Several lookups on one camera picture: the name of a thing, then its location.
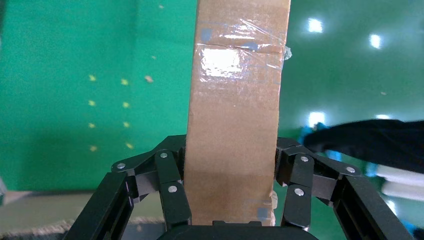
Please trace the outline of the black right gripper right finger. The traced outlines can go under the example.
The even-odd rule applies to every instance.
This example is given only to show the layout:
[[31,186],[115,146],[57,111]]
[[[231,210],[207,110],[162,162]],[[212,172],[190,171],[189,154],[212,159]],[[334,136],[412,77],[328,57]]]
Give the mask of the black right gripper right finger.
[[278,137],[275,180],[288,187],[280,225],[308,228],[312,198],[332,207],[344,185],[343,177],[360,174],[351,164],[313,153],[292,138]]

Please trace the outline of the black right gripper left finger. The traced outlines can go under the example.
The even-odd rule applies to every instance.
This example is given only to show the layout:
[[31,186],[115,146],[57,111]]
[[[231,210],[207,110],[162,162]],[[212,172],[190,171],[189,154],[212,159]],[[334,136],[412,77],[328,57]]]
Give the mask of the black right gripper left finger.
[[159,193],[165,230],[190,225],[192,213],[183,187],[186,135],[167,136],[152,150],[117,161],[112,172],[126,173],[132,204]]

